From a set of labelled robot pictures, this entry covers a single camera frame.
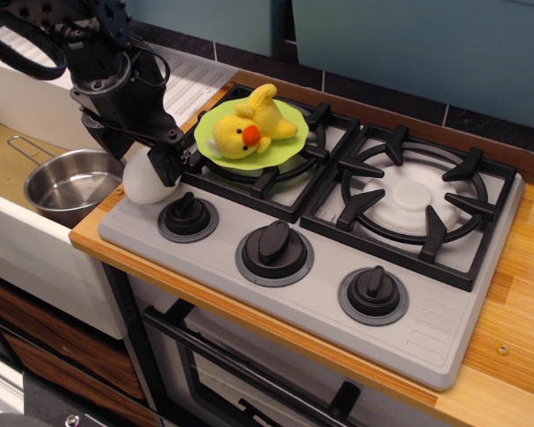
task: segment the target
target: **black robotic arm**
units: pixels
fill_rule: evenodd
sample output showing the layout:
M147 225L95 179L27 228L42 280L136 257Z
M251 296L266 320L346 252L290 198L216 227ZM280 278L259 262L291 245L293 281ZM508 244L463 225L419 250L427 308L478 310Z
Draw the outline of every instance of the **black robotic arm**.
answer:
M122 0L0 0L0 21L52 59L44 67L0 41L0 60L33 78L51 80L69 69L71 97L94 139L120 159L138 141L148 147L160 180L182 173L182 131L164 111L170 70L128 31Z

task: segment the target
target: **stuffed toy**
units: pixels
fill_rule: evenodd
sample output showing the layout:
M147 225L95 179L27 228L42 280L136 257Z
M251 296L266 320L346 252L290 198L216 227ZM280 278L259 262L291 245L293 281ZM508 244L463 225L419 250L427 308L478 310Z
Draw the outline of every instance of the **stuffed toy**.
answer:
M235 106L235 114L218 120L214 138L208 142L221 157L237 160L256 151L263 153L272 141L296 135L297 126L283 117L273 101L276 94L275 85L261 85L246 103Z

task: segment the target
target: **burner grate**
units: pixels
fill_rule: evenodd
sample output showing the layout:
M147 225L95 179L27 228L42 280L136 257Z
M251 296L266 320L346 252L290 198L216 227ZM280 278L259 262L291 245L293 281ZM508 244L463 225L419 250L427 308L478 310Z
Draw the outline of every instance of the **burner grate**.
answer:
M235 85L216 105L245 98L252 91L249 87ZM337 153L355 141L360 133L360 121L332 112L325 103L314 108L280 97L277 99L302 111L309 126L307 143L296 156L283 165L248 173L223 168L195 149L182 174L182 181L276 218L295 222L316 191L317 183L328 174ZM339 141L330 143L329 128L340 130ZM186 133L187 145L193 148L196 147L195 129L193 126ZM291 188L291 196L281 201L283 197L278 198L278 194Z
M417 157L411 157L409 153L417 154ZM435 209L428 205L423 212L426 232L421 235L390 230L373 221L368 210L384 199L386 191L365 192L368 181L360 184L354 179L363 177L380 181L384 178L384 160L381 164L375 162L377 165L370 162L378 156L387 158L389 165L397 167L403 167L407 162L432 165L442 169L444 181L466 181L474 189L476 197L446 193L444 198L468 214L468 219L448 230ZM471 291L515 174L513 166L484 158L479 149L473 148L465 153L420 141L410 137L405 126L390 131L366 125L358 141L336 162L319 192L306 207L301 226L430 278ZM493 188L487 190L485 181L489 177L499 182L497 194L494 194ZM352 188L360 190L360 186L363 187L361 192L352 194ZM334 215L327 218L324 213L325 203L337 187L340 188L343 204L335 220ZM458 270L439 261L437 254L446 244L466 239L473 232L481 233L481 238L476 244L469 270ZM407 246L420 247L408 250Z

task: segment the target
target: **orange beak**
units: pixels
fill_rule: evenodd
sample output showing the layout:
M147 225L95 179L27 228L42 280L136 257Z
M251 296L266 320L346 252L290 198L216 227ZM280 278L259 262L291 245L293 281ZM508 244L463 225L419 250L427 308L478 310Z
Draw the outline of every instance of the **orange beak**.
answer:
M254 147L261 140L261 134L259 134L259 128L255 125L250 125L243 130L243 143L248 147Z

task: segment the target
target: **teal cabinet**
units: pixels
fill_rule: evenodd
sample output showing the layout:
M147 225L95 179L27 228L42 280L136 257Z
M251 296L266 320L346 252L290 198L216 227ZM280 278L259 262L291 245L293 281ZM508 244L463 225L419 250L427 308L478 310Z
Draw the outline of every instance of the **teal cabinet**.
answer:
M534 127L534 0L293 0L299 61Z
M135 20L271 56L283 43L285 0L129 0Z

